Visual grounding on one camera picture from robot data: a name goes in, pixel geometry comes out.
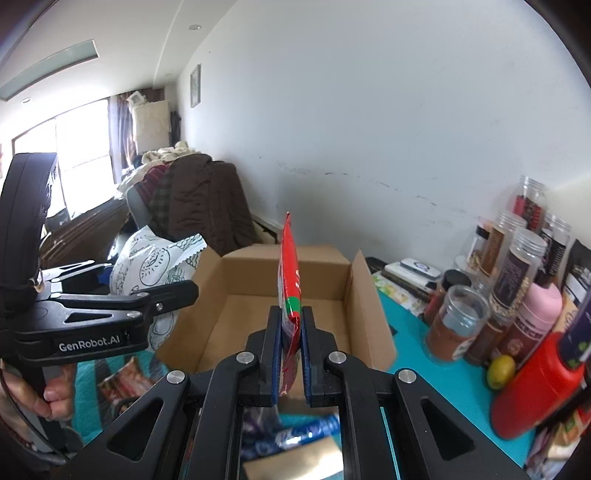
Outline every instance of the pink cap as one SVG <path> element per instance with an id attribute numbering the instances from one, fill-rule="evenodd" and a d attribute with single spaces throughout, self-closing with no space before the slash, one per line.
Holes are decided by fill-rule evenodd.
<path id="1" fill-rule="evenodd" d="M 532 283 L 519 307 L 519 314 L 531 323 L 549 324 L 549 329 L 558 319 L 561 310 L 562 296 L 556 285 L 551 283 L 548 288 L 544 288 Z"/>

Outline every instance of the framed picture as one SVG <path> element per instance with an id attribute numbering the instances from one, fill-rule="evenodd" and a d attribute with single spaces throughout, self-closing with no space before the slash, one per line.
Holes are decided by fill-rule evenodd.
<path id="1" fill-rule="evenodd" d="M 191 108 L 201 103 L 201 64 L 191 72 Z"/>

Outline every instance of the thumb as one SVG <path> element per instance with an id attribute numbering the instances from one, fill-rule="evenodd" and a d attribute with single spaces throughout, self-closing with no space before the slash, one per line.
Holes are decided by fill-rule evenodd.
<path id="1" fill-rule="evenodd" d="M 2 372 L 4 373 L 4 380 L 6 381 L 10 395 L 19 405 L 34 412 L 40 417 L 51 416 L 51 408 L 39 397 L 39 395 L 37 395 L 32 386 L 25 382 L 21 377 L 12 375 L 4 369 Z M 0 395 L 5 396 L 5 392 L 1 385 Z"/>

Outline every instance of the person's hand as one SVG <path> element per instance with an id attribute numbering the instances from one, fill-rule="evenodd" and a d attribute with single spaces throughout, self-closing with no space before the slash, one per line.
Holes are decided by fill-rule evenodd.
<path id="1" fill-rule="evenodd" d="M 41 398 L 21 377 L 4 370 L 4 378 L 14 400 L 22 408 L 47 420 L 70 420 L 74 415 L 75 377 L 76 365 L 63 365 L 61 375 L 47 382 Z M 0 385 L 0 400 L 2 403 L 7 403 L 2 385 Z"/>

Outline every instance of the yellow fruit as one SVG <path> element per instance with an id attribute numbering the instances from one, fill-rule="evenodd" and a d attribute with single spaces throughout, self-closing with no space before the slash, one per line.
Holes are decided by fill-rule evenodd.
<path id="1" fill-rule="evenodd" d="M 500 390 L 515 376 L 515 360 L 509 355 L 501 355 L 495 358 L 486 374 L 488 386 L 493 390 Z"/>

